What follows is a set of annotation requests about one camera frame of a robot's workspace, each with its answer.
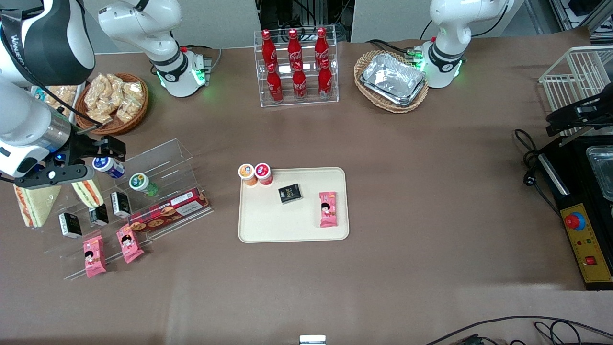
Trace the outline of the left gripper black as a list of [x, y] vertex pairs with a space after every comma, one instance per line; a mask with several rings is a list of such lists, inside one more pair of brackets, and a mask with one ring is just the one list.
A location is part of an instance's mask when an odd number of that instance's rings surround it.
[[581, 128], [582, 124], [612, 124], [613, 97], [612, 94], [599, 94], [598, 98], [586, 99], [574, 108], [560, 108], [546, 116], [549, 136], [558, 135], [563, 131]]

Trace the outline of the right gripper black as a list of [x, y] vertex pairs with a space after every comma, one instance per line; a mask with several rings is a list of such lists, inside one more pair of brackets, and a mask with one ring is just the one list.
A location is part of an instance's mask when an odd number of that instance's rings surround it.
[[47, 188], [90, 180], [96, 170], [84, 165], [83, 160], [89, 157], [125, 162], [125, 143], [114, 136], [94, 140], [72, 128], [68, 141], [57, 151], [57, 166], [31, 171], [24, 177], [15, 178], [14, 184], [20, 188]]

